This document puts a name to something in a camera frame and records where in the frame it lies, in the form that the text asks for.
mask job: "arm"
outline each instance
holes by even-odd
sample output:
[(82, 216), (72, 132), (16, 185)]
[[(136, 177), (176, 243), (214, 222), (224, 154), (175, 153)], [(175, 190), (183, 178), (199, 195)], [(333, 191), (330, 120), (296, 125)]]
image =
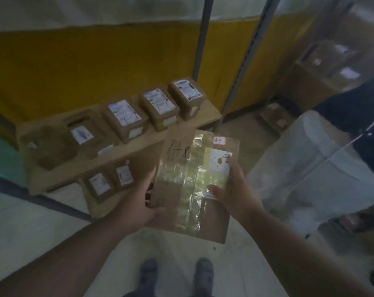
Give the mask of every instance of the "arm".
[(111, 251), (163, 209), (145, 206), (155, 169), (106, 217), (0, 281), (0, 296), (83, 296)]
[(214, 185), (208, 189), (254, 239), (289, 296), (374, 296), (373, 287), (362, 283), (266, 213), (236, 160), (230, 157), (229, 164), (230, 194)]

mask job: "hand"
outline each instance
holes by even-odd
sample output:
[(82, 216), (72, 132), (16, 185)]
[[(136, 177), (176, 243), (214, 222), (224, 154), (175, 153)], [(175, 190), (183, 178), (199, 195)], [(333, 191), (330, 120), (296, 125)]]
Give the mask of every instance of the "hand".
[(146, 206), (146, 192), (155, 175), (155, 171), (156, 167), (121, 200), (112, 212), (128, 234), (143, 228), (155, 215), (160, 215), (165, 211), (164, 207), (148, 208)]
[(230, 193), (212, 184), (208, 185), (208, 190), (236, 220), (241, 222), (247, 215), (264, 211), (264, 208), (261, 200), (247, 183), (238, 162), (232, 156), (228, 157), (227, 162), (231, 166)]

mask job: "dark blue cloth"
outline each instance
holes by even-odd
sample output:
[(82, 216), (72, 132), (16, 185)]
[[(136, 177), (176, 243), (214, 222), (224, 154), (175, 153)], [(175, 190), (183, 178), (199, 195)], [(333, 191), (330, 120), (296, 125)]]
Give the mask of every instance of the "dark blue cloth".
[(364, 133), (353, 143), (353, 147), (374, 172), (374, 127), (365, 133), (374, 121), (374, 78), (355, 89), (328, 98), (313, 110), (338, 129), (350, 133), (352, 139)]

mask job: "forearm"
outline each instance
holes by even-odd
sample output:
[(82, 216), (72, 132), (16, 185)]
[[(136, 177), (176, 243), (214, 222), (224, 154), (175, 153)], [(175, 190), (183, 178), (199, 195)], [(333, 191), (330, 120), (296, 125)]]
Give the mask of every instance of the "forearm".
[(240, 218), (289, 296), (374, 296), (320, 250), (263, 210)]
[(126, 235), (110, 214), (2, 280), (0, 296), (83, 296)]

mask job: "person's right arm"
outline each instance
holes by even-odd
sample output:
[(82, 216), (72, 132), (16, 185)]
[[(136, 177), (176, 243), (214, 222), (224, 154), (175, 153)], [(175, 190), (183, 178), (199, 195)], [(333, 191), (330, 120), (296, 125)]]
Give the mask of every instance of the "person's right arm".
[(230, 157), (228, 162), (231, 193), (214, 185), (208, 189), (251, 235), (289, 296), (374, 296), (374, 287), (362, 283), (264, 211), (237, 161)]

